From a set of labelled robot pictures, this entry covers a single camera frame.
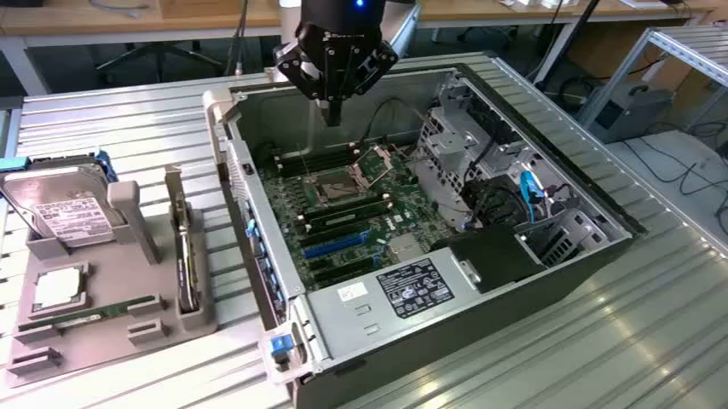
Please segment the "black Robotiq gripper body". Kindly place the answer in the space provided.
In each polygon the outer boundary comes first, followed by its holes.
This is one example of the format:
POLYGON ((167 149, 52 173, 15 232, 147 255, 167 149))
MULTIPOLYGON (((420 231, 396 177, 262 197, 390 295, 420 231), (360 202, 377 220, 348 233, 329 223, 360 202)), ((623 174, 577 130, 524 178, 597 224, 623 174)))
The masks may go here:
POLYGON ((326 96, 332 101, 332 47, 340 43, 372 48, 384 41, 382 1, 303 1, 295 40, 325 77, 326 96))

